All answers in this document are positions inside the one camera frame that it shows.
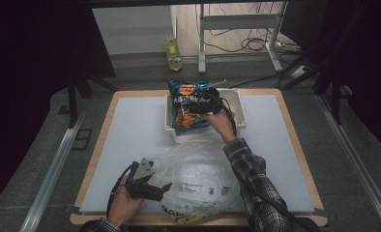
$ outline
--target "box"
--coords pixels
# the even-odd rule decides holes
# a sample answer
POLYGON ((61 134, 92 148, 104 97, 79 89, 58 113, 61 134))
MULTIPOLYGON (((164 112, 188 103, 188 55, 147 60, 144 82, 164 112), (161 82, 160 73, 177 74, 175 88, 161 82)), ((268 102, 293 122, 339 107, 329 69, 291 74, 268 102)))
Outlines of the box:
MULTIPOLYGON (((245 119, 245 112, 242 107, 242 103, 239 97, 237 89, 218 89, 220 97, 226 99, 229 102, 230 109, 235 112, 236 131, 244 129, 248 124, 245 119)), ((177 142, 186 142, 194 139, 220 139, 219 134, 211 127, 195 129, 180 135, 176 135, 175 129, 172 128, 172 98, 168 93, 166 95, 166 110, 165 110, 165 130, 172 136, 177 142)))

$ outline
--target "colorful package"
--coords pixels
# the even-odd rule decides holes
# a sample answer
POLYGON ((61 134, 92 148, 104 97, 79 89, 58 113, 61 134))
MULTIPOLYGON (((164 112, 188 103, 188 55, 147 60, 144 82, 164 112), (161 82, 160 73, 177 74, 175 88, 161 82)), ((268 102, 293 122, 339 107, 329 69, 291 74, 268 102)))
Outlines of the colorful package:
POLYGON ((200 115, 188 110, 188 105, 198 102, 209 85, 211 85, 210 82, 192 84, 176 80, 168 81, 172 98, 172 128, 175 129, 176 135, 209 126, 208 122, 202 120, 200 115))

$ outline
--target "cable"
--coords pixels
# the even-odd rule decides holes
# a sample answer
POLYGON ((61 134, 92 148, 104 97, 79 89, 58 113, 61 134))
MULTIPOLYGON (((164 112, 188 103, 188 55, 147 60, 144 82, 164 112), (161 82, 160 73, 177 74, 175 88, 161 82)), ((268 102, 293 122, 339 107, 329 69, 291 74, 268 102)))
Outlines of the cable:
POLYGON ((260 8, 262 7, 262 2, 260 2, 260 5, 257 4, 257 7, 258 8, 256 8, 256 13, 259 14, 260 13, 260 8))
POLYGON ((293 69, 299 62, 301 62, 303 59, 305 58, 304 55, 301 55, 300 57, 298 57, 296 60, 294 60, 286 69, 284 69, 282 72, 278 72, 276 74, 273 74, 273 75, 268 75, 268 76, 265 76, 265 77, 260 77, 260 78, 257 78, 257 79, 253 79, 253 80, 248 80, 248 81, 245 81, 245 82, 242 82, 242 83, 239 83, 239 84, 236 84, 236 85, 233 85, 233 86, 230 86, 229 89, 232 89, 232 88, 236 88, 236 87, 239 87, 241 85, 244 85, 244 84, 249 84, 249 83, 252 83, 252 82, 256 82, 256 81, 261 81, 261 80, 265 80, 265 79, 269 79, 269 78, 273 78, 273 77, 277 77, 279 75, 281 75, 281 77, 279 78, 278 82, 275 83, 273 85, 273 87, 275 86, 278 86, 279 83, 285 79, 285 77, 289 74, 289 72, 291 71, 291 69, 293 69))
POLYGON ((238 135, 238 131, 237 131, 237 128, 236 128, 235 119, 233 118, 233 115, 232 115, 232 111, 230 111, 229 102, 226 99, 223 99, 223 98, 218 98, 218 99, 214 98, 214 100, 215 100, 216 103, 218 103, 220 105, 220 107, 224 110, 224 112, 226 112, 227 118, 229 119, 230 124, 232 125, 233 134, 236 137, 238 135), (220 100, 225 100, 226 103, 227 103, 228 108, 220 100))
MULTIPOLYGON (((209 6, 209 10, 208 10, 208 12, 209 12, 209 15, 210 15, 210 14, 211 14, 211 4, 209 4, 208 6, 209 6)), ((219 3, 219 7, 220 7, 221 11, 223 12, 223 14, 226 15, 226 12, 225 12, 224 9, 221 7, 221 3, 219 3)), ((232 31, 232 29, 225 30, 225 31, 222 31, 222 32, 220 32, 220 33, 214 34, 214 33, 212 32, 212 30, 209 30, 209 32, 211 33, 212 36, 219 36, 219 35, 222 35, 222 34, 224 34, 224 33, 228 33, 229 31, 232 31)))
POLYGON ((272 2, 272 6, 270 7, 270 11, 269 11, 270 14, 272 13, 272 8, 273 8, 274 4, 275 4, 275 2, 272 2))
POLYGON ((253 3, 253 6, 249 9, 248 14, 250 13, 251 9, 253 9, 256 5, 257 3, 253 3))
POLYGON ((118 178, 118 180, 116 181, 115 186, 112 188, 112 191, 111 191, 109 199, 108 199, 108 205, 106 206, 106 217, 107 218, 109 216, 109 211, 111 210, 111 206, 112 206, 112 202, 114 199, 115 192, 120 187, 122 178, 124 178, 124 176, 127 174, 127 172, 129 170, 131 170, 131 168, 132 168, 132 164, 129 167, 127 167, 127 169, 125 169, 125 171, 122 173, 121 177, 118 178))
MULTIPOLYGON (((269 30, 269 28, 266 28, 266 33, 270 33, 270 34, 273 35, 273 32, 271 32, 271 31, 269 30)), ((296 46, 299 46, 299 45, 296 44, 296 43, 285 43, 285 42, 281 42, 281 41, 278 40, 278 39, 276 39, 276 41, 279 42, 279 43, 281 43, 281 44, 286 44, 286 45, 296 45, 296 46)))
POLYGON ((294 222, 302 226, 304 229, 306 229, 308 232, 313 232, 311 228, 309 228, 307 225, 303 224, 301 221, 299 221, 294 215, 292 215, 290 212, 288 212, 286 209, 281 207, 278 203, 275 201, 269 199, 266 195, 259 192, 257 189, 252 187, 247 181, 242 179, 242 177, 239 175, 239 173, 232 167, 233 173, 235 174, 236 178, 239 180, 239 182, 242 183, 244 187, 249 189, 250 191, 254 192, 257 196, 259 196, 262 200, 266 201, 270 205, 272 205, 281 215, 287 216, 288 218, 292 219, 294 222))

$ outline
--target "plaid shirt sleeve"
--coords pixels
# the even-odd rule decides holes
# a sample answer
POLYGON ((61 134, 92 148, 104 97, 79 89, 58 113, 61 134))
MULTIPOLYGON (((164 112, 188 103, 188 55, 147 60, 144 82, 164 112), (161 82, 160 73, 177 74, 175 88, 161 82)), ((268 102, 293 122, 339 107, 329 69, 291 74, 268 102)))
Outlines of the plaid shirt sleeve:
MULTIPOLYGON (((242 138, 234 139, 223 148, 230 164, 253 188, 277 202, 284 209, 286 203, 275 186, 266 176, 266 161, 253 154, 242 138)), ((273 206, 241 185, 241 194, 248 214, 248 222, 253 231, 293 231, 292 222, 281 215, 273 206)))
POLYGON ((117 226, 111 224, 108 220, 102 218, 88 230, 88 232, 121 232, 122 230, 117 226))

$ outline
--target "dark background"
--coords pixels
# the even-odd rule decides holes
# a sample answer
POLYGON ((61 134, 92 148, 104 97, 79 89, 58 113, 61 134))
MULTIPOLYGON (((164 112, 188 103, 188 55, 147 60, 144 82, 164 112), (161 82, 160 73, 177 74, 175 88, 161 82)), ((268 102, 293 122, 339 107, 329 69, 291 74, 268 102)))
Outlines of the dark background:
POLYGON ((90 8, 0 1, 0 193, 44 123, 51 96, 82 73, 114 76, 90 8))
POLYGON ((337 70, 352 91, 350 106, 381 141, 381 1, 291 1, 280 32, 304 49, 312 65, 320 64, 360 2, 366 9, 337 57, 337 70))

